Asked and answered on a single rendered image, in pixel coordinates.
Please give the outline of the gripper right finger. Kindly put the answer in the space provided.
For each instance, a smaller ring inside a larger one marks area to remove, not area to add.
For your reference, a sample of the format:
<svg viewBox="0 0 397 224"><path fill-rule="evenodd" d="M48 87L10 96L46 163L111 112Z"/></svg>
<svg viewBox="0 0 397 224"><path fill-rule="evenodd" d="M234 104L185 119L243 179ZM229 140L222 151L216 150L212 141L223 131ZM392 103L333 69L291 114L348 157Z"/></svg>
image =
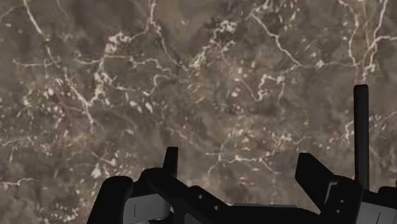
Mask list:
<svg viewBox="0 0 397 224"><path fill-rule="evenodd" d="M319 224L397 224L397 186L369 190L369 91L354 86L354 179L300 153L295 179L320 210Z"/></svg>

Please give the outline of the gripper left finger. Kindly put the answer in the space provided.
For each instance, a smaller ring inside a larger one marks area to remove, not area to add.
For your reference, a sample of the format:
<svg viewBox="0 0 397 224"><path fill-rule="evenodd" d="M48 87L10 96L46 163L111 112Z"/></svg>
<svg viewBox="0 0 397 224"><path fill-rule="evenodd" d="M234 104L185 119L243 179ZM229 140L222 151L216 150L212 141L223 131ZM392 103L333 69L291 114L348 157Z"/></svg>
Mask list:
<svg viewBox="0 0 397 224"><path fill-rule="evenodd" d="M199 186L177 179L178 148L168 147L162 167L137 181L112 176L102 183L87 224L231 224L231 207Z"/></svg>

